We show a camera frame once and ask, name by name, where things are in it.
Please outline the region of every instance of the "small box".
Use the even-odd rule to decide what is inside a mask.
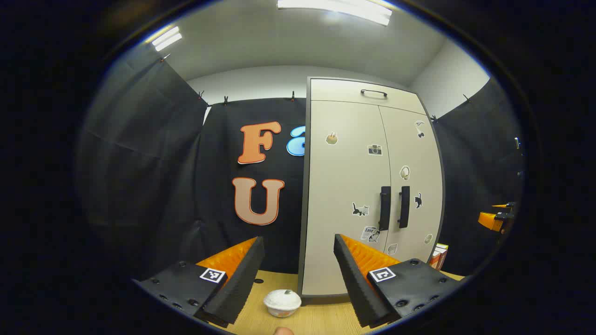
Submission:
[[[441,256],[439,258],[439,264],[437,265],[437,270],[441,270],[443,268],[443,263],[445,263],[445,258],[447,257],[447,250],[449,246],[447,244],[440,244],[437,243],[435,250],[441,252]]]
[[[441,252],[438,252],[437,250],[433,251],[433,257],[430,259],[430,266],[433,269],[437,268],[437,265],[439,264],[440,256],[441,256]]]

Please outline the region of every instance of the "orange letter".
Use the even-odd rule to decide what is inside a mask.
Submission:
[[[281,125],[277,121],[259,123],[258,125],[243,126],[240,131],[244,133],[244,147],[242,155],[238,157],[238,162],[240,164],[260,163],[265,160],[265,154],[260,152],[260,145],[262,144],[265,150],[271,149],[273,135],[268,131],[279,134]],[[261,131],[266,131],[263,136],[260,135]]]
[[[277,179],[266,179],[263,181],[263,187],[267,190],[267,205],[263,214],[254,213],[250,208],[250,195],[252,194],[253,187],[257,184],[254,179],[238,177],[232,180],[232,184],[234,184],[236,189],[234,207],[236,209],[236,215],[239,218],[244,222],[260,226],[268,225],[275,221],[279,211],[280,190],[285,186],[283,181]]]

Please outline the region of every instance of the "ceiling light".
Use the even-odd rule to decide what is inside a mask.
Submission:
[[[170,37],[169,39],[167,39],[167,40],[163,41],[162,43],[160,43],[160,44],[156,45],[156,47],[155,47],[155,50],[157,50],[157,51],[161,51],[161,50],[162,50],[163,48],[165,48],[166,46],[168,46],[168,45],[170,45],[170,44],[172,44],[172,43],[176,42],[177,40],[179,40],[179,39],[181,39],[181,38],[182,38],[182,35],[180,35],[180,34],[176,34],[176,35],[174,35],[174,36]]]
[[[158,45],[159,43],[162,43],[163,41],[167,40],[168,37],[173,36],[175,33],[177,33],[178,30],[179,29],[178,29],[177,26],[174,27],[174,28],[172,28],[172,29],[170,29],[170,30],[168,30],[165,34],[163,34],[163,35],[159,36],[158,38],[156,38],[156,40],[152,42],[153,45]]]
[[[168,30],[170,30],[172,28],[171,24],[168,24],[167,26],[161,28],[160,30],[156,31],[155,33],[153,33],[151,36],[149,36],[146,40],[145,43],[151,43],[153,40],[155,40],[156,38],[158,38],[161,34],[163,34],[164,32],[167,32]]]
[[[350,14],[387,26],[391,10],[368,0],[277,0],[277,8],[307,8]]]

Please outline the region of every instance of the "wooden table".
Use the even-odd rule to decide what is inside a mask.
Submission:
[[[455,280],[463,278],[441,272]],[[371,331],[368,326],[360,327],[352,304],[349,302],[302,306],[287,318],[276,318],[269,314],[267,307],[263,304],[263,299],[267,293],[273,290],[295,290],[298,275],[259,270],[256,278],[260,278],[264,282],[253,284],[246,304],[235,324],[230,324],[228,328],[222,329],[238,335],[272,335],[277,327],[288,327],[294,331],[295,335],[332,333],[356,335]]]

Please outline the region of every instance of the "black door handle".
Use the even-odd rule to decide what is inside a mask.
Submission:
[[[381,218],[378,230],[389,229],[389,212],[391,211],[391,186],[381,186]]]
[[[364,92],[376,92],[376,93],[383,93],[383,96],[386,97],[387,93],[381,91],[373,91],[372,89],[361,89],[360,93],[364,94]]]
[[[399,195],[402,196],[402,210],[398,223],[400,228],[406,228],[409,218],[409,186],[402,186],[402,191]]]

